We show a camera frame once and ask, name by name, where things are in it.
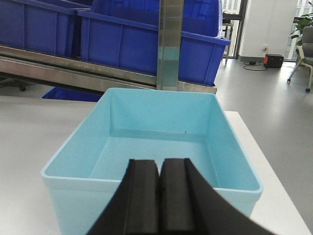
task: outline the blue storage bin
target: blue storage bin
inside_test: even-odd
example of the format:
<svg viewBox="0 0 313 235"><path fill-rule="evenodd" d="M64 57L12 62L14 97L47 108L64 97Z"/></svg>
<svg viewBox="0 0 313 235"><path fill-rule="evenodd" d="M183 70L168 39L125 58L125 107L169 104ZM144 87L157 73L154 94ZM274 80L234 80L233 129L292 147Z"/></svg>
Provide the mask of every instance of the blue storage bin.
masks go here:
<svg viewBox="0 0 313 235"><path fill-rule="evenodd" d="M91 6L92 3L93 3L93 0L68 0L68 1L79 3L79 4L83 4L83 5L87 5L87 6Z"/></svg>
<svg viewBox="0 0 313 235"><path fill-rule="evenodd" d="M250 216L263 186L216 97L108 89L42 169L63 235L84 235L129 159L190 158L226 200Z"/></svg>
<svg viewBox="0 0 313 235"><path fill-rule="evenodd" d="M0 44L58 56L80 53L81 22L86 5L65 0L0 0Z"/></svg>
<svg viewBox="0 0 313 235"><path fill-rule="evenodd" d="M139 72L157 73L158 26L153 14L134 14L146 23L79 11L82 22L81 59ZM214 85L225 38L182 32L179 79Z"/></svg>
<svg viewBox="0 0 313 235"><path fill-rule="evenodd" d="M91 12L158 25L160 0L94 0ZM182 30L220 38L221 0L185 0Z"/></svg>
<svg viewBox="0 0 313 235"><path fill-rule="evenodd" d="M101 95L55 87L44 94L42 98L97 102Z"/></svg>

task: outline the metal shelf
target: metal shelf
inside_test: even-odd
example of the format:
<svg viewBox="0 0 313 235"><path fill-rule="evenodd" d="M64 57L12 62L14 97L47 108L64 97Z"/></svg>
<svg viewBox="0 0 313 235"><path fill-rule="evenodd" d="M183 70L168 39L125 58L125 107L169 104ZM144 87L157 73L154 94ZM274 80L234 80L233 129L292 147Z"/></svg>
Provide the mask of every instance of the metal shelf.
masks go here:
<svg viewBox="0 0 313 235"><path fill-rule="evenodd" d="M112 87L153 90L157 88L157 77L151 74L4 46L0 46L0 75L97 92L105 92ZM179 81L178 91L215 94L217 88Z"/></svg>
<svg viewBox="0 0 313 235"><path fill-rule="evenodd" d="M119 87L215 94L216 87L178 81L182 13L182 0L160 1L157 76L4 46L0 76L95 92ZM173 48L174 59L166 56Z"/></svg>

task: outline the potted plant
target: potted plant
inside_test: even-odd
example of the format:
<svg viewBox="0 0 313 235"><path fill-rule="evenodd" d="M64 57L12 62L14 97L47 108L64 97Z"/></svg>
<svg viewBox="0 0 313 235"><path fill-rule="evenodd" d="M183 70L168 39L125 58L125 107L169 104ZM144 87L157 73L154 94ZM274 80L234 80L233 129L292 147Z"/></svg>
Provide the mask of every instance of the potted plant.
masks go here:
<svg viewBox="0 0 313 235"><path fill-rule="evenodd" d="M302 31L304 29L304 27L307 27L307 26L311 26L313 25L313 12L309 13L309 14L304 14L301 16L301 19L300 20L294 20L293 21L294 23L296 23L295 27L296 27L296 30L293 31L291 34L293 34L291 36L292 39L294 38L299 38L301 37L302 35ZM302 45L302 39L300 39L297 43L296 43L297 46L301 46Z"/></svg>

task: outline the white table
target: white table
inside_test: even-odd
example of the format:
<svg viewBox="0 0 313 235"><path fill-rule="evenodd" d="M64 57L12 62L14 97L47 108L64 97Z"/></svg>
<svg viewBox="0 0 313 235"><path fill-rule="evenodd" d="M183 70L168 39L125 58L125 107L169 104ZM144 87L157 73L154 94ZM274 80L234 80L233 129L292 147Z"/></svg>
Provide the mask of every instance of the white table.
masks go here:
<svg viewBox="0 0 313 235"><path fill-rule="evenodd" d="M40 171L94 103L0 96L0 234L60 235ZM237 112L226 112L263 184L251 218L278 235L311 235Z"/></svg>

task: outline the white wall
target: white wall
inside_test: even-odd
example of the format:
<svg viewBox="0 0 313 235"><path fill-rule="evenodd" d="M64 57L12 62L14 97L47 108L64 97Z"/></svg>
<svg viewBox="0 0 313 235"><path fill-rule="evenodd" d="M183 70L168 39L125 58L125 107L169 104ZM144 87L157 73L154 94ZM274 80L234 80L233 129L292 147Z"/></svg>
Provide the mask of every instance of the white wall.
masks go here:
<svg viewBox="0 0 313 235"><path fill-rule="evenodd" d="M249 0L239 55L264 57L262 45L268 45L269 54L285 55L297 2Z"/></svg>

